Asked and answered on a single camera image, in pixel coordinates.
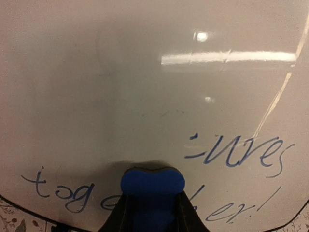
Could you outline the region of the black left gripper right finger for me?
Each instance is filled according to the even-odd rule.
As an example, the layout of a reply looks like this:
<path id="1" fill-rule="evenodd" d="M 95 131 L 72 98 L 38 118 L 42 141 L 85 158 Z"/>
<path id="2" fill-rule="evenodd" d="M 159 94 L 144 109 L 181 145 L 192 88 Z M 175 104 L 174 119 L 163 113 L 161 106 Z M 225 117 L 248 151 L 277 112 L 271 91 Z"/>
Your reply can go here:
<path id="1" fill-rule="evenodd" d="M 203 224 L 191 204 L 186 193 L 177 196 L 177 231 L 178 232 L 210 232 Z"/>

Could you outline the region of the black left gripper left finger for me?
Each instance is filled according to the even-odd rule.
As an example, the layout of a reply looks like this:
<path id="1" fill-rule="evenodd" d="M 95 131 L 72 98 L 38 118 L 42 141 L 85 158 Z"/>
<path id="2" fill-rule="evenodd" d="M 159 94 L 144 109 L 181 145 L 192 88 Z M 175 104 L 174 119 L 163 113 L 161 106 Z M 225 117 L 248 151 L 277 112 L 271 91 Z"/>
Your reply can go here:
<path id="1" fill-rule="evenodd" d="M 131 217 L 129 197 L 122 194 L 99 232 L 131 232 Z"/>

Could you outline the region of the blue whiteboard eraser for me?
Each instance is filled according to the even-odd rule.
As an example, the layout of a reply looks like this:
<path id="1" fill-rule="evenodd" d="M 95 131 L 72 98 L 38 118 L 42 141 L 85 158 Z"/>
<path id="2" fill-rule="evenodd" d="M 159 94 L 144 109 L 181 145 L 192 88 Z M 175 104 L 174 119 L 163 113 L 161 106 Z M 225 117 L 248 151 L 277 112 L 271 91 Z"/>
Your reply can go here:
<path id="1" fill-rule="evenodd" d="M 121 179 L 121 190 L 130 201 L 134 232 L 167 232 L 176 219 L 176 198 L 185 180 L 175 168 L 131 168 Z"/>

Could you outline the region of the small black-framed whiteboard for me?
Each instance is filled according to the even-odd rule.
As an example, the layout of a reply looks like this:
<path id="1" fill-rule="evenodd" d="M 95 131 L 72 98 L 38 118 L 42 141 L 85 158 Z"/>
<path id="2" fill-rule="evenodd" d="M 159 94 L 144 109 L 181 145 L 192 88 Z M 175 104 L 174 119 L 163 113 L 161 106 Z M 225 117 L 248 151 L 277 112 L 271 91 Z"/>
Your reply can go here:
<path id="1" fill-rule="evenodd" d="M 0 197 L 96 232 L 171 166 L 212 232 L 309 203 L 306 0 L 3 0 Z"/>

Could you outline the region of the black left whiteboard foot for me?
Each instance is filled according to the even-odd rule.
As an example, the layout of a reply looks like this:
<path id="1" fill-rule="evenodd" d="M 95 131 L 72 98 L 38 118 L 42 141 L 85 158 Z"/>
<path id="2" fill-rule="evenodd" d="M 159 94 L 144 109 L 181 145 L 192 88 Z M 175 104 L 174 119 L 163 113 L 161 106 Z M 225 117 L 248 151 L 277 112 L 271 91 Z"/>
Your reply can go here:
<path id="1" fill-rule="evenodd" d="M 57 224 L 56 226 L 51 226 L 51 232 L 70 232 L 70 229 L 65 224 Z"/>

